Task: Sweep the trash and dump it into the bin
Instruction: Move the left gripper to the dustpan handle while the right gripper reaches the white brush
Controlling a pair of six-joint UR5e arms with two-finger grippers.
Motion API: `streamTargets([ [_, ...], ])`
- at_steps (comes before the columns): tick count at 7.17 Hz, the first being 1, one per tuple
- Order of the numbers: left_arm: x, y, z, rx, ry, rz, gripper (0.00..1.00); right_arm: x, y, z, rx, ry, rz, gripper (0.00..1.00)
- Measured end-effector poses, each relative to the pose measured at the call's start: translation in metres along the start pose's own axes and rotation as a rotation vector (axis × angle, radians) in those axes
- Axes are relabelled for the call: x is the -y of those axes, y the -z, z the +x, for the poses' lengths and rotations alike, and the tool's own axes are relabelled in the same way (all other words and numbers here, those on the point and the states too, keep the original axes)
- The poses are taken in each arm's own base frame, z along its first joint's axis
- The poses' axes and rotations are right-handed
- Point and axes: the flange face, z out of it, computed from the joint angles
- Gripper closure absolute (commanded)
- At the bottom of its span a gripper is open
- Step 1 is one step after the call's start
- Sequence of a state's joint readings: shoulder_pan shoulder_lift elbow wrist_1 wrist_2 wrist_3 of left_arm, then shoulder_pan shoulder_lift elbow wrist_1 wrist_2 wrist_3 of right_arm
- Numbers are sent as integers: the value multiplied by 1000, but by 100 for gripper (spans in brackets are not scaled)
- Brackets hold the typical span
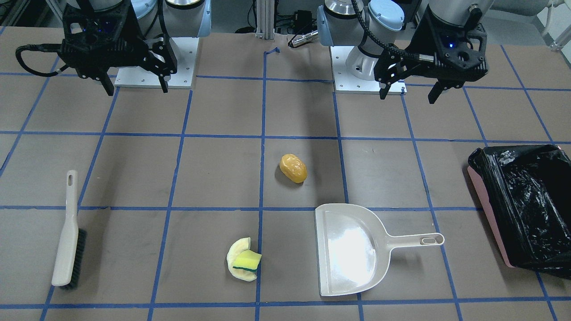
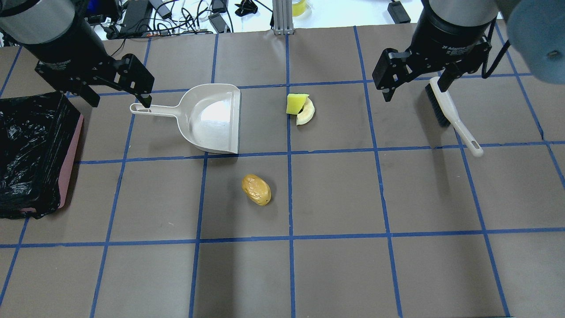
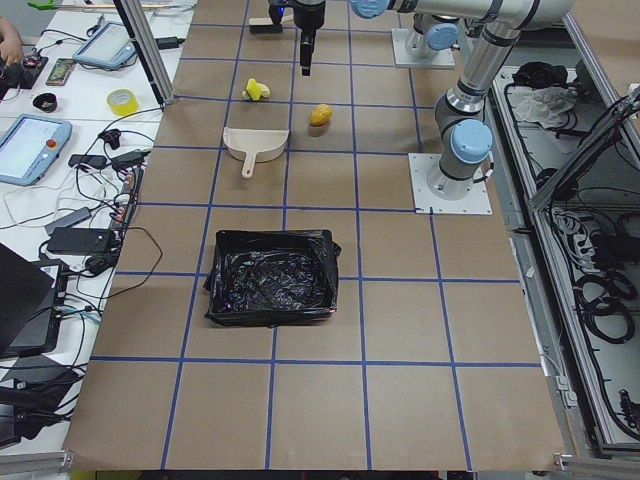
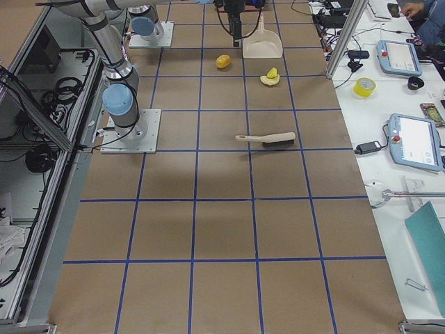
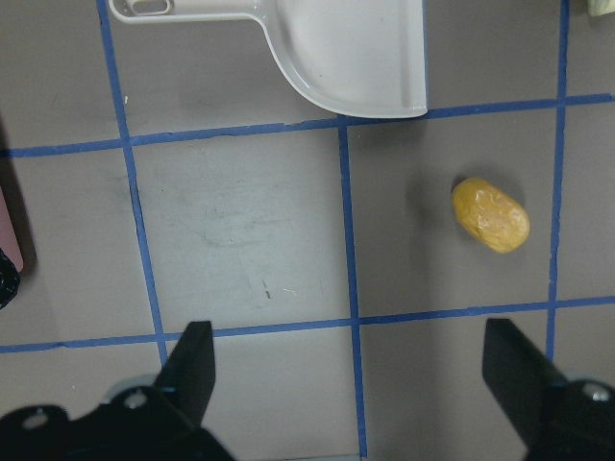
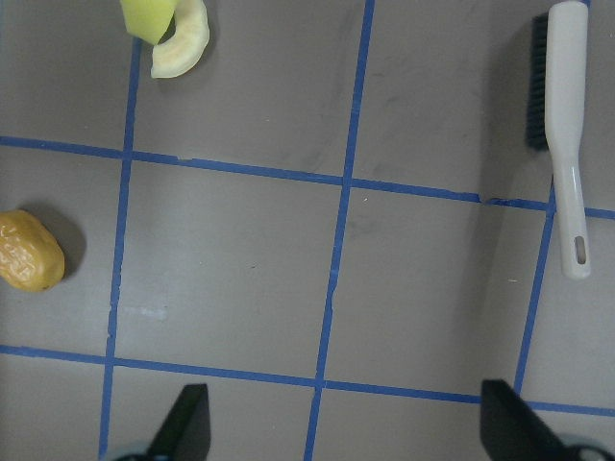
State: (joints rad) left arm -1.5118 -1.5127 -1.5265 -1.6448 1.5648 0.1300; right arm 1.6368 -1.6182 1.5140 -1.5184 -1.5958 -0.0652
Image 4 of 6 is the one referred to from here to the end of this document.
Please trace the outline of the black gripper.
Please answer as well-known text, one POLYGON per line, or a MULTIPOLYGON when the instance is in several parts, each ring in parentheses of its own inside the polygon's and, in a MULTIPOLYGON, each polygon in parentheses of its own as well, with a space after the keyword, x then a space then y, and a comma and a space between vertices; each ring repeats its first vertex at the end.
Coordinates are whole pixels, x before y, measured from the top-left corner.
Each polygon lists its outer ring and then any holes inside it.
POLYGON ((242 40, 241 13, 245 10, 245 2, 241 0, 215 0, 213 4, 216 7, 220 25, 225 32, 232 37, 232 40, 242 40), (219 10, 221 8, 227 14, 229 28, 225 27, 220 17, 219 10))

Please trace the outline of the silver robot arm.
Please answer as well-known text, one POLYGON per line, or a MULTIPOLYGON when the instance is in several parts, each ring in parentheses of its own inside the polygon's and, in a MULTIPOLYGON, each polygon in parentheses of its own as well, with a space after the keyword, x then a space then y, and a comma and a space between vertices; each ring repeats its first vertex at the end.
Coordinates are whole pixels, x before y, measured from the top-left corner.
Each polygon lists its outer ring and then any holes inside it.
POLYGON ((158 1, 46 1, 36 6, 55 8, 81 20, 89 32, 105 66, 110 82, 102 95, 102 103, 111 116, 116 136, 123 141, 136 141, 147 134, 147 122, 141 119, 137 89, 139 76, 123 45, 122 34, 110 25, 108 10, 126 10, 133 30, 144 38, 158 41, 164 36, 156 10, 158 1))
MULTIPOLYGON (((218 14, 218 19, 224 30, 231 35, 234 46, 243 39, 241 13, 244 12, 246 1, 195 1, 198 4, 205 5, 212 3, 218 14), (220 18, 219 9, 227 14, 229 28, 227 29, 220 18)), ((138 35, 142 40, 148 41, 151 45, 155 45, 163 38, 167 38, 165 34, 166 28, 172 28, 173 23, 161 22, 154 4, 148 4, 128 9, 131 18, 131 27, 133 33, 138 35)))

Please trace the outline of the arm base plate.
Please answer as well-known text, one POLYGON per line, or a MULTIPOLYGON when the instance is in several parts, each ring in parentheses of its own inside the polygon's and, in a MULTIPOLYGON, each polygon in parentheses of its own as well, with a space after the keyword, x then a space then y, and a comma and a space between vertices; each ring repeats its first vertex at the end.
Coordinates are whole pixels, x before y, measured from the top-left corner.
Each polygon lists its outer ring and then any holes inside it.
POLYGON ((163 35, 161 37, 155 37, 151 39, 145 36, 134 34, 130 37, 128 46, 130 49, 158 49, 163 47, 171 47, 172 35, 174 31, 174 22, 160 22, 163 29, 163 35))
POLYGON ((156 152, 157 140, 159 137, 159 126, 161 122, 160 109, 140 109, 139 121, 130 134, 123 137, 127 131, 115 129, 112 117, 108 117, 107 126, 112 127, 111 131, 104 134, 104 145, 99 149, 104 154, 140 154, 156 152))

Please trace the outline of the person's hand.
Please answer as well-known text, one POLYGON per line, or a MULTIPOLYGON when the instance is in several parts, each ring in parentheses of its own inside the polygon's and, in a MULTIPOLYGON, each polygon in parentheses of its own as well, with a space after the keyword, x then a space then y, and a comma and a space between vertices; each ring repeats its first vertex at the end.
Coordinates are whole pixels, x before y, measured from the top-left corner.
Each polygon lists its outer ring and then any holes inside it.
POLYGON ((425 5, 423 3, 407 3, 403 6, 400 13, 406 18, 414 18, 423 13, 425 5))

